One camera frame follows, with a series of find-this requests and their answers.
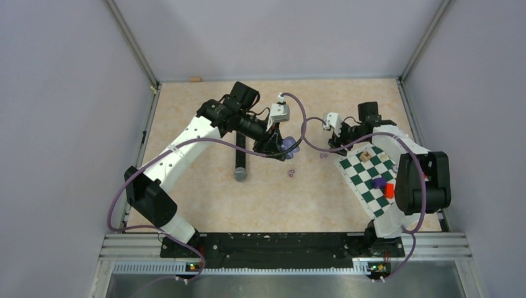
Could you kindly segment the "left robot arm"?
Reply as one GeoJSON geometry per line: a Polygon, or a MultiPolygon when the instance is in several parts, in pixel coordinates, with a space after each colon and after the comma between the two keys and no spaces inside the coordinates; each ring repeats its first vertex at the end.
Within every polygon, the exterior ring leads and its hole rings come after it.
{"type": "Polygon", "coordinates": [[[230,93],[219,100],[205,101],[188,126],[143,171],[130,167],[125,173],[129,205],[156,229],[176,239],[175,248],[183,256],[196,254],[197,230],[179,213],[169,192],[182,173],[214,141],[236,132],[253,140],[257,156],[286,159],[279,124],[290,118],[290,108],[283,96],[272,104],[264,119],[251,108],[260,99],[259,91],[235,82],[230,93]]]}

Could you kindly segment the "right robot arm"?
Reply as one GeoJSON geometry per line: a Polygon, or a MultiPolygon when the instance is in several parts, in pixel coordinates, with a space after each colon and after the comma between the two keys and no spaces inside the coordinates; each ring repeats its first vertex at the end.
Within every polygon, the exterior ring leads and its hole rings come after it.
{"type": "Polygon", "coordinates": [[[370,217],[363,247],[380,256],[423,216],[450,205],[449,162],[444,152],[418,145],[383,119],[377,102],[359,104],[358,112],[353,126],[327,113],[324,129],[332,132],[328,144],[341,156],[338,170],[370,217]]]}

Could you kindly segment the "grey purple earbud case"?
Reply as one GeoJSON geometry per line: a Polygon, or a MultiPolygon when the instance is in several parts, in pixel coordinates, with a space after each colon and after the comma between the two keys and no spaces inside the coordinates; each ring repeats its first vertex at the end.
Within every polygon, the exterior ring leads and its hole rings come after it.
{"type": "Polygon", "coordinates": [[[286,154],[284,154],[286,160],[291,160],[294,154],[300,151],[299,143],[292,136],[287,136],[283,139],[281,148],[282,151],[287,151],[286,154]]]}

